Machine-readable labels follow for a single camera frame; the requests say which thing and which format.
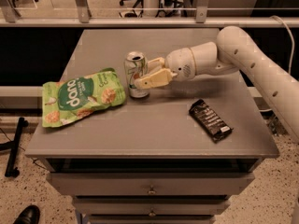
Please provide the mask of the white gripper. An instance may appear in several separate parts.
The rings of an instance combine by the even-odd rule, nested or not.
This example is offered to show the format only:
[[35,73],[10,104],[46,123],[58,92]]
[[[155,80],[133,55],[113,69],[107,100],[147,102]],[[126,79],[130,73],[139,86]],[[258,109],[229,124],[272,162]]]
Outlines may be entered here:
[[146,90],[168,85],[175,81],[191,80],[195,77],[195,62],[189,48],[170,52],[165,58],[159,57],[148,61],[148,73],[135,80],[138,89]]

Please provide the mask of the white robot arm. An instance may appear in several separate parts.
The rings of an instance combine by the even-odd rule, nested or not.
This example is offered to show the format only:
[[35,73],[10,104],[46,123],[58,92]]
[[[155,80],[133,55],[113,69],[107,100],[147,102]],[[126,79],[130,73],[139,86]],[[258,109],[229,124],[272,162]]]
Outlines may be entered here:
[[227,26],[214,42],[177,49],[148,62],[148,72],[138,78],[139,89],[241,70],[273,110],[292,140],[299,142],[299,81],[269,59],[241,28]]

